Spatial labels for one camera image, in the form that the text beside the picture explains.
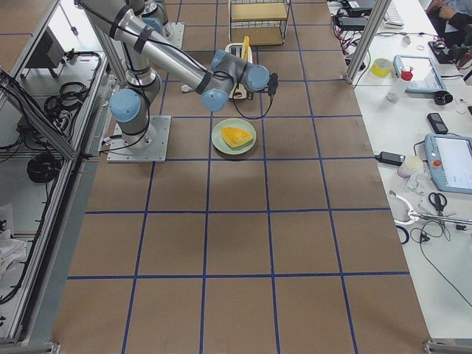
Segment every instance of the white table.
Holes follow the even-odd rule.
[[[406,24],[401,32],[435,33],[419,2],[395,0],[395,4]],[[402,35],[388,38],[375,37],[369,48],[372,62],[376,58],[392,60],[397,54],[434,58],[428,47],[431,36],[410,35],[412,42],[409,45],[402,41],[402,37]],[[451,64],[437,63],[437,68],[441,75],[458,74],[455,66]],[[402,98],[398,103],[387,101],[386,93],[395,80],[393,74],[386,78],[378,78],[368,71],[359,80],[355,89],[375,153],[385,150],[413,155],[413,144],[424,140],[427,133],[433,133],[426,120],[427,113],[431,112],[441,114],[450,132],[472,136],[472,115],[467,110],[467,106],[472,105],[472,87],[466,86],[462,78],[445,80],[447,89],[454,96],[454,101],[446,106],[435,105],[431,98],[413,98],[411,95]],[[417,150],[424,151],[421,145],[417,147]],[[417,208],[417,203],[424,199],[425,202],[422,205],[434,211],[427,202],[427,195],[436,191],[431,181],[423,183],[426,195],[421,197],[406,188],[406,180],[398,177],[396,168],[383,164],[379,164],[378,168],[392,213],[396,218],[405,220],[406,206],[389,195],[389,190],[407,197],[415,208]],[[446,214],[457,212],[455,218],[472,219],[472,195],[444,194],[448,198]],[[414,226],[421,227],[421,225],[423,223],[420,222]],[[453,224],[449,224],[448,228],[451,230],[450,242],[444,237],[431,239],[423,244],[423,250],[436,267],[472,302],[472,227],[468,227],[468,232],[456,231]],[[414,236],[417,239],[419,237],[418,233],[414,233]],[[410,241],[403,250],[431,337],[435,339],[472,338],[472,307],[461,299],[426,261],[419,244]]]

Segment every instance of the yellow food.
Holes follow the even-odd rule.
[[[253,136],[248,131],[234,127],[225,127],[221,129],[223,140],[231,149],[239,148],[251,140]]]

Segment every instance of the white cup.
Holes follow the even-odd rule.
[[[424,168],[423,161],[418,156],[407,156],[397,170],[401,178],[408,178],[413,173],[420,172]]]

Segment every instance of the yellow tape roll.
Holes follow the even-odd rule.
[[[393,69],[392,62],[385,58],[375,59],[370,71],[379,77],[387,76]]]

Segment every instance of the person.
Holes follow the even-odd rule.
[[[464,41],[465,26],[472,24],[472,0],[433,0],[426,8],[437,34],[450,48]]]

